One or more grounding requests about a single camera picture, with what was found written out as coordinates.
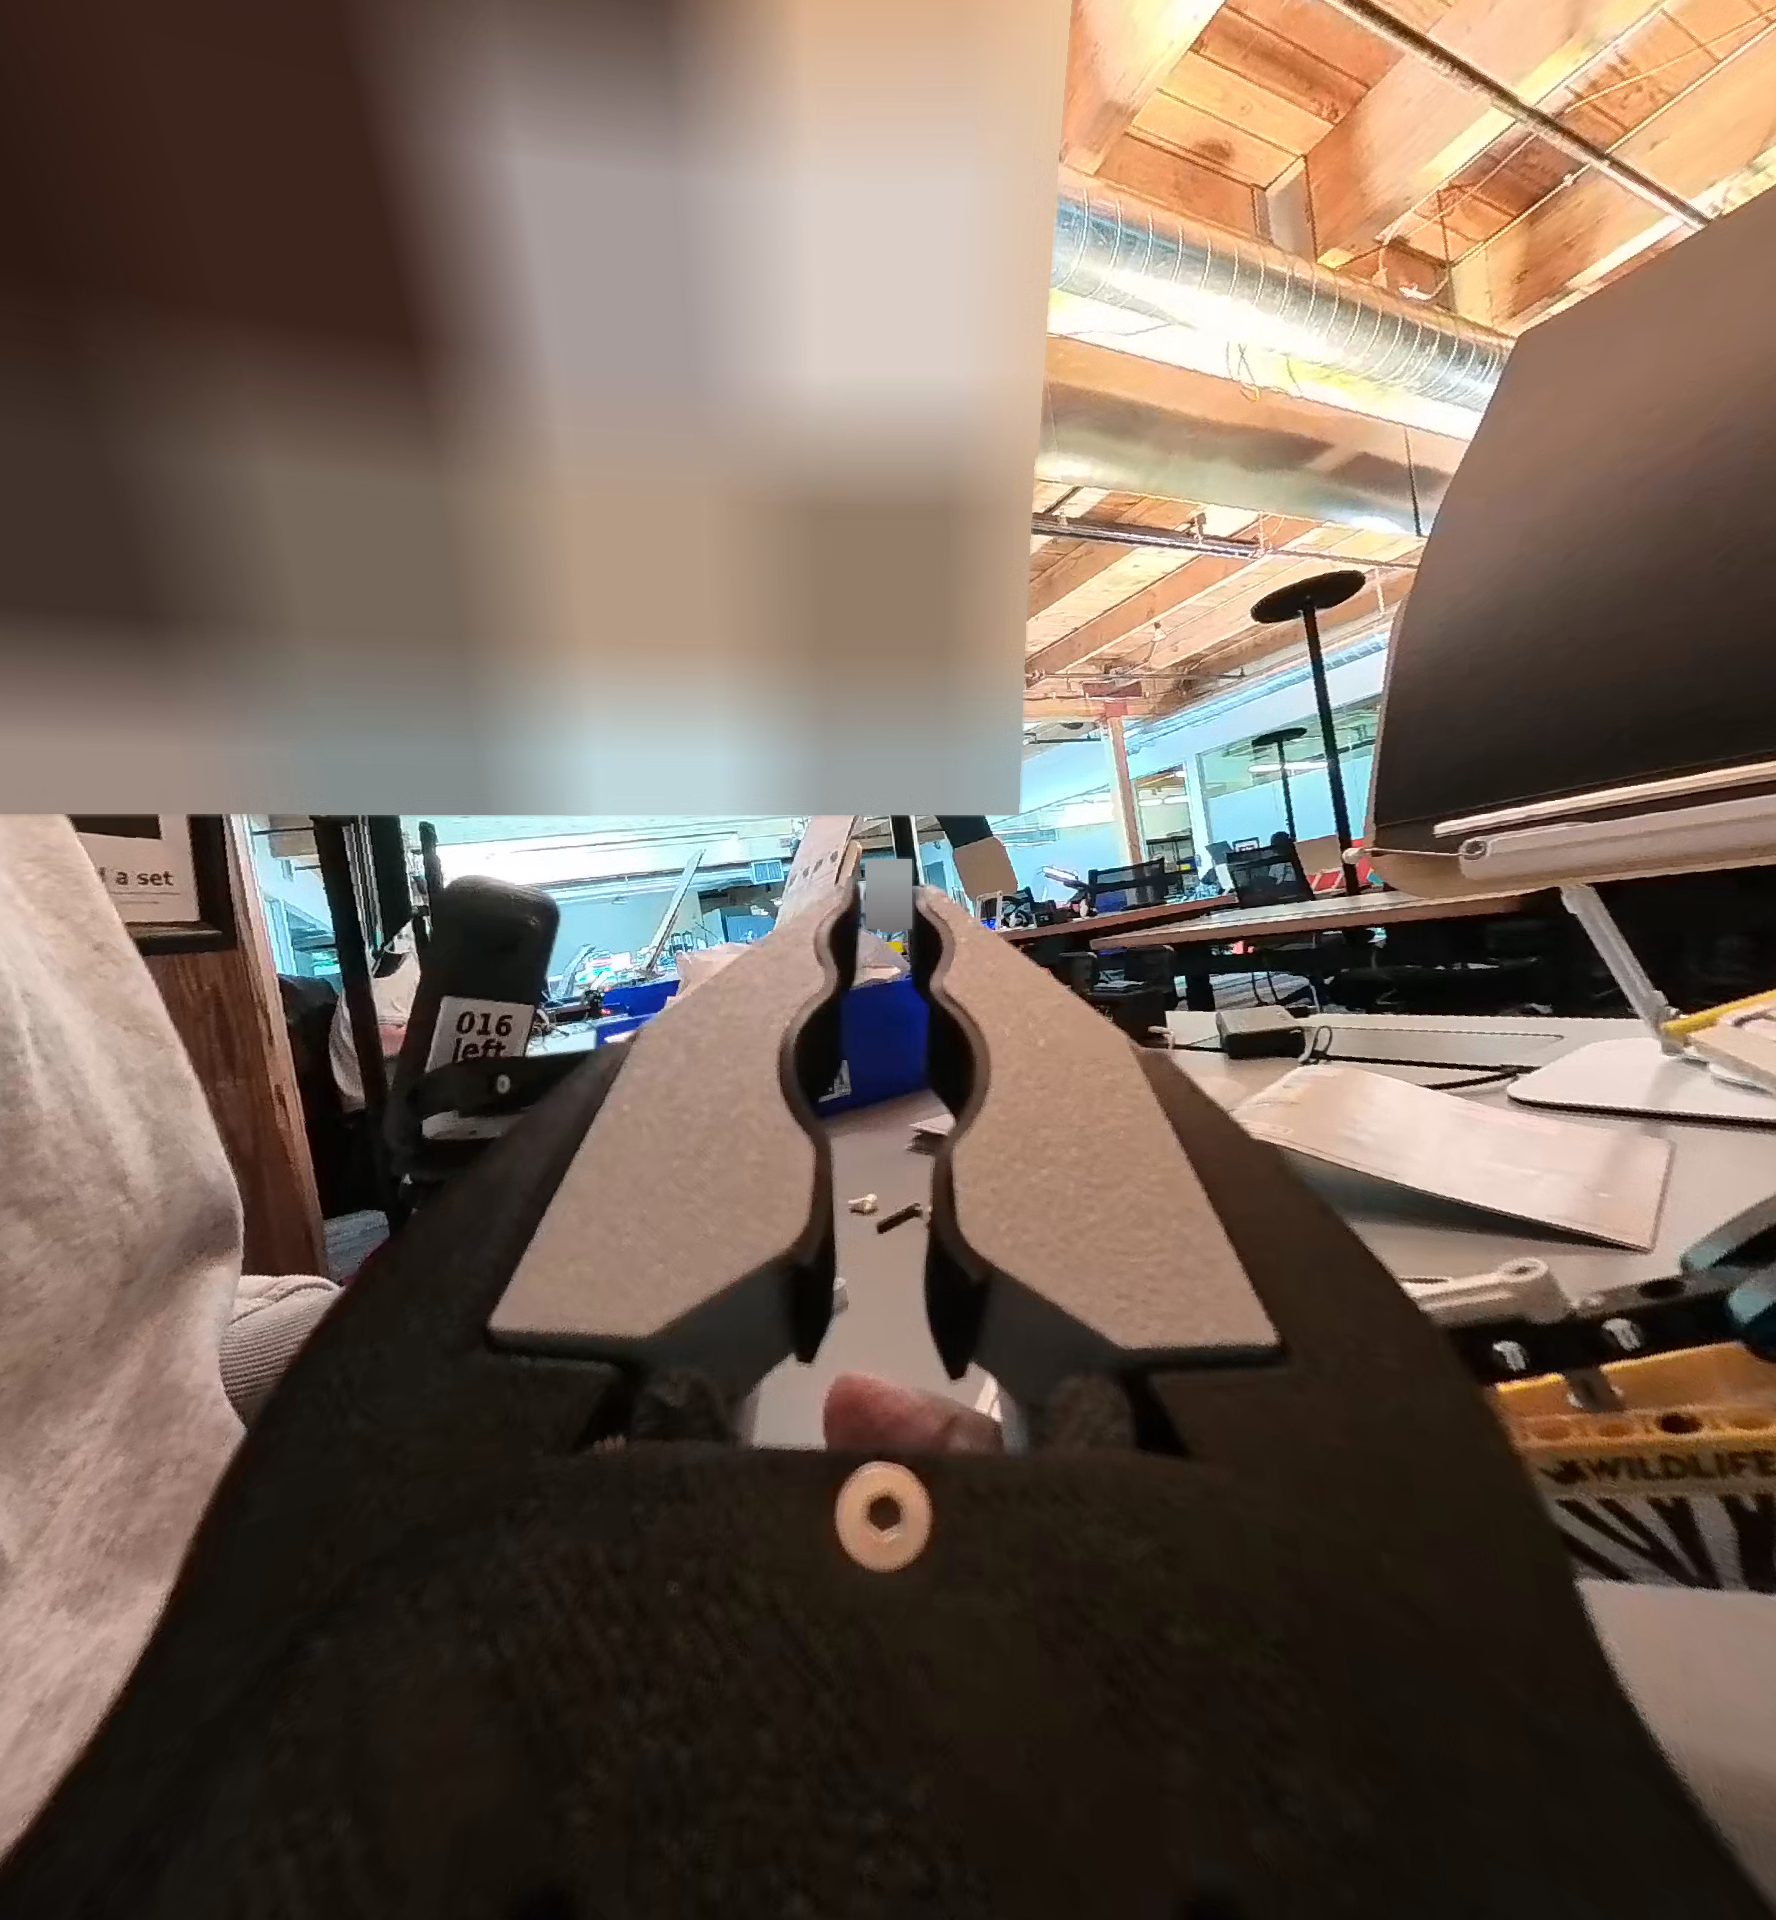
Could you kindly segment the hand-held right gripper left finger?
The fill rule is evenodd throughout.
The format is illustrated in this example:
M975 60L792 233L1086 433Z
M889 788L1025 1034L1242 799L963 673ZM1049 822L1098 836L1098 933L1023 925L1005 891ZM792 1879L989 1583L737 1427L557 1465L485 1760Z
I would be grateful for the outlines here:
M518 1354L730 1401L816 1357L834 1314L831 1145L860 933L843 879L631 1045L488 1316Z

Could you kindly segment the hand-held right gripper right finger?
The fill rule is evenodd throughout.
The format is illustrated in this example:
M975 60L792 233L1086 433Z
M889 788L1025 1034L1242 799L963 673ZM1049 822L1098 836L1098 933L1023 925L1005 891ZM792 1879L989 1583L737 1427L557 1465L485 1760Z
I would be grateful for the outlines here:
M1270 1363L1283 1337L1161 1105L1149 1050L945 895L914 895L932 1148L925 1314L958 1379Z

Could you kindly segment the lego instruction booklet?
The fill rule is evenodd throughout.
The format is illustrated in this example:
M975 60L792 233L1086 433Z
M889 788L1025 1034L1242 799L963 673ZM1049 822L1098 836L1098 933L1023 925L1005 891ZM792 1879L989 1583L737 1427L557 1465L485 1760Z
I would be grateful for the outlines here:
M1315 1166L1625 1251L1659 1235L1662 1138L1486 1108L1349 1066L1287 1073L1234 1109L1255 1141Z

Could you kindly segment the lego airplane model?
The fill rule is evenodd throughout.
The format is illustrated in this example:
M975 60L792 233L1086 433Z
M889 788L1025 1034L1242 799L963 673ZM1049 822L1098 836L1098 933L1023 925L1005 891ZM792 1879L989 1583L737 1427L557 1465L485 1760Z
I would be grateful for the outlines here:
M1776 1130L1495 1108L1672 1145L1648 1251L1486 1217L1396 1270L1581 1573L1776 1597Z

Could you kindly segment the person's right hand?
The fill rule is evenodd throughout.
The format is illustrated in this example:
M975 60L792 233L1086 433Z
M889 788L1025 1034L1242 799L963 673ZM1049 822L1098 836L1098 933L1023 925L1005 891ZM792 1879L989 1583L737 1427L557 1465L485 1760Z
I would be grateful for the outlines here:
M930 1395L864 1374L831 1382L822 1405L827 1449L876 1456L998 1454L995 1415L945 1395Z

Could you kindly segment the blue plastic bin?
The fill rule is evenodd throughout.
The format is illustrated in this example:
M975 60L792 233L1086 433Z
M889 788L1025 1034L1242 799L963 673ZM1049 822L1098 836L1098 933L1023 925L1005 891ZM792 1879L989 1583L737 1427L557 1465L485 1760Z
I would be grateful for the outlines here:
M674 999L673 976L617 986L603 996L603 1014L592 1024L592 1045L629 1038ZM834 1117L926 1090L928 1010L905 979L858 985L838 1014L840 1062L816 1103Z

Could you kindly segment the brown wooden desk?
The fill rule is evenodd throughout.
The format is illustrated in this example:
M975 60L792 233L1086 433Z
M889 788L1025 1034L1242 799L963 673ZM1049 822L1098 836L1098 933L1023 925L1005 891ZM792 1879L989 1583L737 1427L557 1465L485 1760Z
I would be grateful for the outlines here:
M323 1275L323 1224L275 957L247 829L192 817L205 921L139 933L136 949L206 1098L239 1189L245 1270Z

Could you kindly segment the brown office desk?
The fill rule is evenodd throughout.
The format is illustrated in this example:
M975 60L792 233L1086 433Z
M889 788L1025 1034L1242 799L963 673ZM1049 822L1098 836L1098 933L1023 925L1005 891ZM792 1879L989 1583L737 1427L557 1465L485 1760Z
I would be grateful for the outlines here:
M1553 903L1547 889L1437 899L1373 889L1265 907L1242 907L1224 896L1005 930L1000 938L1063 983L1094 996L1127 986L1161 989L1169 1003L1186 1003L1188 986L1210 992L1220 976L1236 975L1284 972L1319 986L1335 972L1375 961L1376 933L1508 920L1542 913Z

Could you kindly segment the grey zip sweatshirt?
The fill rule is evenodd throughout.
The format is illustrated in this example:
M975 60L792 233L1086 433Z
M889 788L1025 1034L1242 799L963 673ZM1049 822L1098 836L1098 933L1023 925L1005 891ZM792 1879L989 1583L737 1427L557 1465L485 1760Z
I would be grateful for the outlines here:
M244 1421L233 1171L131 933L61 817L0 817L0 1858L156 1629Z

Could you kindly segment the large black monitor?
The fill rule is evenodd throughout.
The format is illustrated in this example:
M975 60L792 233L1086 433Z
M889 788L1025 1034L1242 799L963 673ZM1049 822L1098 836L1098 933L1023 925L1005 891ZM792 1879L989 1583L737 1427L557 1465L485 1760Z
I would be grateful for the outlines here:
M1386 649L1423 899L1776 867L1776 186L1532 326Z

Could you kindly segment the white wall poster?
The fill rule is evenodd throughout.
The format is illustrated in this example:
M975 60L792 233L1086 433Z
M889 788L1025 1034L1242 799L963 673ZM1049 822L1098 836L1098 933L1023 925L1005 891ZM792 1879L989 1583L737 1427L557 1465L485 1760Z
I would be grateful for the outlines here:
M237 947L224 817L76 815L70 825L139 953Z

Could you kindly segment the silver ceiling duct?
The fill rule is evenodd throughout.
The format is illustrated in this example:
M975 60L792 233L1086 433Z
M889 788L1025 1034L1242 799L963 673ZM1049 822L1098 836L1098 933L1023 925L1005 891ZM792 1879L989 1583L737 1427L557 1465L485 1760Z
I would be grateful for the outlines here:
M1062 172L1056 339L1468 439L1509 340L1276 247Z

